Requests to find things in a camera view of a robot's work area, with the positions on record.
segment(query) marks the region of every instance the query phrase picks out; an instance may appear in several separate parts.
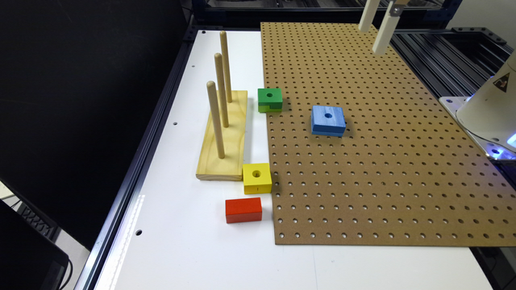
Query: wooden dowel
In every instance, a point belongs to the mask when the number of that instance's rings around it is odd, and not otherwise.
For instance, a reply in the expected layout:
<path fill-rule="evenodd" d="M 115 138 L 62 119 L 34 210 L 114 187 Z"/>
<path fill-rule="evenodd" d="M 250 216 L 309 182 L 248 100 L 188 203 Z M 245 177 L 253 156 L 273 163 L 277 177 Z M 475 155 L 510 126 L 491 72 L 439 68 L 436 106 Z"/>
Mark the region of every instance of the wooden dowel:
<path fill-rule="evenodd" d="M 215 142 L 217 143 L 218 157 L 223 159 L 226 155 L 224 154 L 223 129 L 220 127 L 220 115 L 218 114 L 217 88 L 215 88 L 213 81 L 208 81 L 206 87 L 208 88 L 208 98 L 210 99 L 211 121 L 213 123 Z"/>
<path fill-rule="evenodd" d="M 223 118 L 224 128 L 228 128 L 229 120 L 227 119 L 226 90 L 224 89 L 223 56 L 220 53 L 215 53 L 215 69 L 217 70 L 217 85 L 218 92 L 220 93 L 220 114 Z"/>
<path fill-rule="evenodd" d="M 227 35 L 225 31 L 220 31 L 220 45 L 223 50 L 224 63 L 224 81 L 226 82 L 226 99 L 227 102 L 233 102 L 231 96 L 231 74 L 229 73 L 229 52 L 227 52 Z"/>

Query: square block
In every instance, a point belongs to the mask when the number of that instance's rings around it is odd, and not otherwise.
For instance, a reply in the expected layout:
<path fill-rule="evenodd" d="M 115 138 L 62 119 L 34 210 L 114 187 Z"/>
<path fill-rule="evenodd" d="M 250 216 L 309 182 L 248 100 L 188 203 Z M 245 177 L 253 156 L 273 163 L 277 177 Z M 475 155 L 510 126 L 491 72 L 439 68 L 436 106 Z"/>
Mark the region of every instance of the square block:
<path fill-rule="evenodd" d="M 270 106 L 258 106 L 258 112 L 260 112 L 260 113 L 281 112 L 281 109 L 271 109 Z"/>
<path fill-rule="evenodd" d="M 261 199 L 226 200 L 226 223 L 261 221 Z"/>
<path fill-rule="evenodd" d="M 312 107 L 312 134 L 342 137 L 346 121 L 342 108 L 334 106 Z"/>
<path fill-rule="evenodd" d="M 271 193 L 273 179 L 268 164 L 244 164 L 243 170 L 243 193 Z"/>
<path fill-rule="evenodd" d="M 258 106 L 270 106 L 271 109 L 283 107 L 281 89 L 258 89 Z"/>

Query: blue light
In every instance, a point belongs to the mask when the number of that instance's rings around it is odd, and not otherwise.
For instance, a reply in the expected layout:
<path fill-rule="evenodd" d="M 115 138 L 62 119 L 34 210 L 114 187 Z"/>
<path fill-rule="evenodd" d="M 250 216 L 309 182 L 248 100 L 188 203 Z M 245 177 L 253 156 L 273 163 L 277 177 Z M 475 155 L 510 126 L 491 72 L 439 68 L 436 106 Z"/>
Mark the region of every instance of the blue light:
<path fill-rule="evenodd" d="M 509 140 L 507 140 L 507 144 L 512 147 L 516 147 L 516 134 L 512 135 Z"/>
<path fill-rule="evenodd" d="M 491 154 L 491 156 L 494 158 L 494 159 L 499 159 L 501 154 L 503 153 L 504 150 L 492 150 L 493 153 L 495 154 Z"/>

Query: white table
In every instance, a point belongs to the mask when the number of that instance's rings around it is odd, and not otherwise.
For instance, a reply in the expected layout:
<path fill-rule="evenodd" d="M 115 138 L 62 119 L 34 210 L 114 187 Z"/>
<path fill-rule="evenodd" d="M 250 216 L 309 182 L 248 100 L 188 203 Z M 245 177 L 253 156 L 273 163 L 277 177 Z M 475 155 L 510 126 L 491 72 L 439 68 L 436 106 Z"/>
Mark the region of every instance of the white table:
<path fill-rule="evenodd" d="M 228 41 L 233 90 L 249 93 L 244 163 L 265 163 L 260 33 L 230 31 Z M 216 52 L 218 32 L 199 32 L 97 289 L 491 289 L 468 248 L 276 246 L 270 194 L 244 196 L 242 182 L 197 180 Z M 224 201 L 245 197 L 261 197 L 263 221 L 227 224 Z"/>

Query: wooden base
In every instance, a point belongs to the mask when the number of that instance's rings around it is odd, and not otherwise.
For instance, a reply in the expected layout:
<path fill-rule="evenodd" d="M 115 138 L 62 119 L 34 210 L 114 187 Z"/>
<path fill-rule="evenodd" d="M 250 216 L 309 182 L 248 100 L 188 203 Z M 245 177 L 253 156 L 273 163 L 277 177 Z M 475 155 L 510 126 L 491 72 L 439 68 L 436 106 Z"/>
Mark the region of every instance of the wooden base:
<path fill-rule="evenodd" d="M 218 157 L 210 114 L 195 175 L 199 180 L 242 180 L 243 141 L 248 111 L 248 91 L 232 91 L 231 94 L 233 102 L 227 104 L 229 127 L 222 128 L 226 157 L 223 159 Z"/>

